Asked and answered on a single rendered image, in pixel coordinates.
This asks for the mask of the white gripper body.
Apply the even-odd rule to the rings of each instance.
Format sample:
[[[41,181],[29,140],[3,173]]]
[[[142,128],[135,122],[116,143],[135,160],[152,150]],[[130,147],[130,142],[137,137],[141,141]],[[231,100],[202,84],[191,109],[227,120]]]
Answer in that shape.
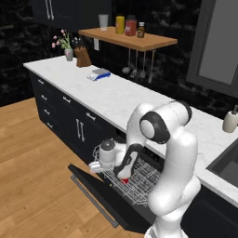
[[[99,161],[92,162],[88,166],[91,173],[100,173],[103,171],[103,167],[100,165]]]

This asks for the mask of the beige soap dispenser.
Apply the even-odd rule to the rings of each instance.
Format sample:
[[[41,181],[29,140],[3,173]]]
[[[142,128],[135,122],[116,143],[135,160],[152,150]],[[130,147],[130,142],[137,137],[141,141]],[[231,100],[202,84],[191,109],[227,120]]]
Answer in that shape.
[[[232,111],[227,112],[222,129],[224,132],[232,133],[238,126],[238,105],[235,105]]]

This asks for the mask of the hanging grey ladle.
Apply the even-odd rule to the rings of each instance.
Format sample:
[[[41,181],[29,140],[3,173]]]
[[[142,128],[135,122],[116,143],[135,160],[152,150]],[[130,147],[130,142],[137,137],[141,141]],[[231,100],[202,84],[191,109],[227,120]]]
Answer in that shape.
[[[128,59],[127,59],[127,66],[122,69],[123,73],[129,73],[130,72],[130,55],[131,55],[131,49],[128,49]]]

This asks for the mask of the black dishwasher door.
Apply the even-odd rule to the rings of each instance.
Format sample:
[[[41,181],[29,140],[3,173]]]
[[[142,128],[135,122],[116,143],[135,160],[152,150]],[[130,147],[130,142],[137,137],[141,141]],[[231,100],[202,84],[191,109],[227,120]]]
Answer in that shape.
[[[75,165],[69,164],[68,168],[106,213],[126,231],[144,233],[149,229],[151,224],[112,187]]]

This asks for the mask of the yellow jar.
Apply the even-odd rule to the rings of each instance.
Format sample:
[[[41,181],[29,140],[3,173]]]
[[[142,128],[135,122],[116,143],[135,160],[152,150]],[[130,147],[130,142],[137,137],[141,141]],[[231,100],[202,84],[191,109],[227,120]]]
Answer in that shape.
[[[117,33],[125,32],[125,17],[117,16],[115,20],[115,30]]]

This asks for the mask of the red jar with dark lid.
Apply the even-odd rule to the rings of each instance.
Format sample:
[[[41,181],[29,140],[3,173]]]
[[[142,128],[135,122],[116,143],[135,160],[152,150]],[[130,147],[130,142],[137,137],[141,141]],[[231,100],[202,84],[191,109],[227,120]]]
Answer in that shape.
[[[126,35],[134,36],[137,29],[137,20],[135,15],[128,15],[126,17]]]

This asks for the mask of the dark cupboard door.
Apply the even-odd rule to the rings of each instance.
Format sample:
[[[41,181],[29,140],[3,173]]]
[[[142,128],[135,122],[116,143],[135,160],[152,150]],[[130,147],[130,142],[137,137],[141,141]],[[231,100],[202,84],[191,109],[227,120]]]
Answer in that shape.
[[[101,144],[105,139],[111,139],[115,136],[102,128],[98,127],[94,123],[89,122],[86,118],[82,120],[84,123],[84,136],[85,142],[83,142],[83,150],[86,163],[89,164],[94,161],[93,151]]]
[[[65,134],[70,148],[78,155],[82,155],[82,140],[77,137],[76,116],[73,111],[66,111],[63,107],[60,109],[63,122],[65,124]]]

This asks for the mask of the hanging grey spoon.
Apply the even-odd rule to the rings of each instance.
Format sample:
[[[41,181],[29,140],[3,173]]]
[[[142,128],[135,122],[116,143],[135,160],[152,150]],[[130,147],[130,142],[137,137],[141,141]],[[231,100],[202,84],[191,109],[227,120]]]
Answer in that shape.
[[[134,78],[137,74],[137,69],[138,69],[138,54],[139,52],[136,51],[136,61],[135,61],[135,69],[132,71],[132,73],[130,74],[131,78]]]
[[[143,55],[142,71],[140,72],[140,78],[145,78],[145,60],[146,60],[146,51]]]

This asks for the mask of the grey framed window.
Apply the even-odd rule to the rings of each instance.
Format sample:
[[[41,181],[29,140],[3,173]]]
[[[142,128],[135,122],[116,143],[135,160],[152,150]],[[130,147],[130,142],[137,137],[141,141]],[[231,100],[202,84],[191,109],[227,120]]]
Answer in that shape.
[[[238,99],[238,0],[203,0],[187,80]]]

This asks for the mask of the brown wooden knife block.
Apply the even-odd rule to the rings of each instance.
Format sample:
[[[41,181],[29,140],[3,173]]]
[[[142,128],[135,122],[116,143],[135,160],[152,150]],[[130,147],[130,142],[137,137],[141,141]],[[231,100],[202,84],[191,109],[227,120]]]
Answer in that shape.
[[[72,40],[74,46],[74,54],[76,56],[77,62],[76,66],[79,68],[88,67],[91,65],[91,59],[87,53],[87,49],[83,44],[83,41],[80,37],[74,37]]]

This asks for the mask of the hanging grey spatula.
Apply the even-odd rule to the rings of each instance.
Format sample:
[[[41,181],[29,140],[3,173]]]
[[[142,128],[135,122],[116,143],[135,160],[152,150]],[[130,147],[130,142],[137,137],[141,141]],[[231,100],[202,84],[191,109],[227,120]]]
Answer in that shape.
[[[150,84],[152,82],[152,78],[153,78],[153,62],[154,62],[154,54],[155,54],[155,49],[152,51],[152,65],[151,65],[151,72],[149,75],[149,79],[148,79],[148,84]]]

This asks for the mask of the dark sink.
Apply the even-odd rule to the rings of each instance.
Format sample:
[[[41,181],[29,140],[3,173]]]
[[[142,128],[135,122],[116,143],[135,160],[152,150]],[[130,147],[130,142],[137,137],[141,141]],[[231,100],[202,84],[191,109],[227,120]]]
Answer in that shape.
[[[238,139],[206,169],[238,189]]]

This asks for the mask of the pink flowers in grey vase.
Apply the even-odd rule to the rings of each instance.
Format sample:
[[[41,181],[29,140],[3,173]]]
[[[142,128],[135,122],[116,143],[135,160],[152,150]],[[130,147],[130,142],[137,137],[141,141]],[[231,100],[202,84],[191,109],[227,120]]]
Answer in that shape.
[[[73,49],[71,47],[70,43],[70,35],[66,30],[61,30],[60,31],[62,34],[62,37],[53,36],[53,42],[51,46],[55,48],[56,46],[60,46],[64,50],[64,55],[66,57],[67,61],[72,61],[73,60]]]

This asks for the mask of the dark upper cupboard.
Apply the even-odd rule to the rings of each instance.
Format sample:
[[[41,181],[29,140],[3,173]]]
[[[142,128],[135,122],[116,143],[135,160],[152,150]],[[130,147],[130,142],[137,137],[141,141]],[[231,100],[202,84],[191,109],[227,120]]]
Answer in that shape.
[[[31,0],[37,22],[76,33],[98,28],[99,14],[112,22],[112,0]]]

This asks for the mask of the clear grey glass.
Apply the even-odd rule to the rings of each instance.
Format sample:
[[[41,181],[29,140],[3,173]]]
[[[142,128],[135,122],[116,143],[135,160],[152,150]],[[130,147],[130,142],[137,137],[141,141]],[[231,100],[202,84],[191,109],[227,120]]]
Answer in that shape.
[[[99,14],[99,27],[102,31],[108,30],[109,15]]]

